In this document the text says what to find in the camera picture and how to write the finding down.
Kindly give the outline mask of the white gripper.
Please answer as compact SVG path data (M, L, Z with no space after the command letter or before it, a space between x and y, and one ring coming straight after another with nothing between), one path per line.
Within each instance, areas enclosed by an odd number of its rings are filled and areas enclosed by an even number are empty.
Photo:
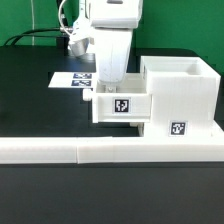
M80 0L79 4L79 16L69 36L72 53L80 57L93 46L98 81L121 83L143 0Z

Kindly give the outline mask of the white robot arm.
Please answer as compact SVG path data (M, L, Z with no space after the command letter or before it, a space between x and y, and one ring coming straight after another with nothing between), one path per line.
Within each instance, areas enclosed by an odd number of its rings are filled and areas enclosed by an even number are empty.
M122 82L128 64L133 30L142 16L143 0L80 0L69 47L76 57L95 54L98 80Z

